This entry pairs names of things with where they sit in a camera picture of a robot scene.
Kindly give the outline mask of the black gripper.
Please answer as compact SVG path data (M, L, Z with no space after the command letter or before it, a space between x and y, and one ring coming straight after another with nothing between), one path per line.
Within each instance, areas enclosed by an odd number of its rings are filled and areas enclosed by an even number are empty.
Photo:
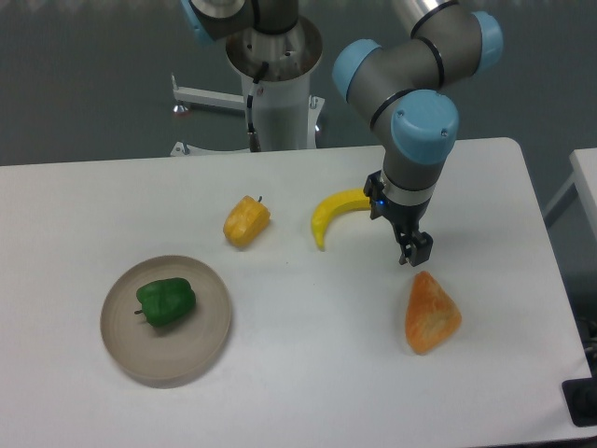
M433 238L420 231L419 221L430 201L426 190L399 189L385 177L383 171L370 174L364 186L370 202L370 217L384 217L392 226L401 250L400 265L412 267L427 262L433 248Z

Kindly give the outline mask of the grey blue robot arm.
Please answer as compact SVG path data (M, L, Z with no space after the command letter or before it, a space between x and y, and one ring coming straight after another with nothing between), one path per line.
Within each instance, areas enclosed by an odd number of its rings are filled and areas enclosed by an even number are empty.
M433 246L419 223L459 128L458 111L441 91L494 66L504 38L493 16L457 1L397 1L394 8L409 40L391 49L357 40L334 62L332 78L385 151L364 186L370 214L391 224L401 262L417 266ZM185 1L182 10L196 40L226 43L243 84L250 150L305 148L309 82L323 41L298 3Z

